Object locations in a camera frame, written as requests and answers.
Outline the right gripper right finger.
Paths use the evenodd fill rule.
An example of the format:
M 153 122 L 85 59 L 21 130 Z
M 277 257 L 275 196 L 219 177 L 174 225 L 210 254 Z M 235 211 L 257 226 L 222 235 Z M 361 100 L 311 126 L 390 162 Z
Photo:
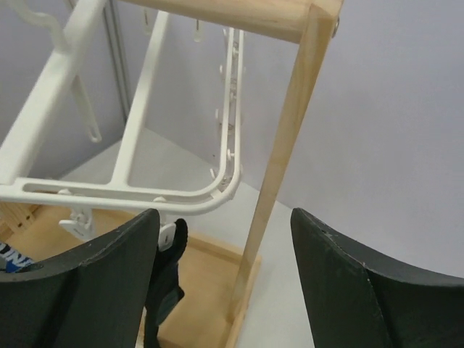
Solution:
M 462 347 L 463 279 L 383 254 L 302 208 L 291 236 L 315 347 Z

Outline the black blue sports sock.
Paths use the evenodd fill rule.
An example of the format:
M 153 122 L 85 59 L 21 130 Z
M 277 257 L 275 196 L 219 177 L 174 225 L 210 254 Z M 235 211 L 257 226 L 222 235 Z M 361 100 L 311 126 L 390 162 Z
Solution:
M 16 273 L 34 263 L 35 261 L 30 257 L 19 253 L 7 243 L 1 242 L 1 272 Z

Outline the wooden hanger rack stand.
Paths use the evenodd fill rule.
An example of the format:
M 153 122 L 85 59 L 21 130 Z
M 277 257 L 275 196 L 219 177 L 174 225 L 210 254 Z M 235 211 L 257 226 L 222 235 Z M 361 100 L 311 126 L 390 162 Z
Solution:
M 257 33 L 299 46 L 250 225 L 219 345 L 234 347 L 261 259 L 258 251 L 297 140 L 324 56 L 339 25 L 341 1 L 144 1 L 144 7 Z

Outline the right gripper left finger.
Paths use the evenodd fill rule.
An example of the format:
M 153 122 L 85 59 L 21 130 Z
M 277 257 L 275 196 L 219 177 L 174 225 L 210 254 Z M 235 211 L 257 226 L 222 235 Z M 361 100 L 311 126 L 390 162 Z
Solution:
M 120 227 L 27 270 L 1 274 L 2 347 L 134 347 L 160 215 Z

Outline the white plastic clip hanger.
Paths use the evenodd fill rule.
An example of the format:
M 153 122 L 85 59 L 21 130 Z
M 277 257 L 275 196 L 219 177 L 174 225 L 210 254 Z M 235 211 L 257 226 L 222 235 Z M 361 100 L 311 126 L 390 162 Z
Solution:
M 149 99 L 170 15 L 160 11 L 120 144 L 112 177 L 107 184 L 35 179 L 29 177 L 66 95 L 75 97 L 89 138 L 102 139 L 88 93 L 79 72 L 104 1 L 79 1 L 66 26 L 50 14 L 33 11 L 24 1 L 7 6 L 24 22 L 48 30 L 54 45 L 32 91 L 1 144 L 1 199 L 5 202 L 69 207 L 61 222 L 84 241 L 95 236 L 95 209 L 145 210 L 169 215 L 200 215 L 232 200 L 241 180 L 241 90 L 244 71 L 244 31 L 230 28 L 224 67 L 223 113 L 220 122 L 220 164 L 213 182 L 196 191 L 175 191 L 132 186 L 136 147 L 148 114 Z

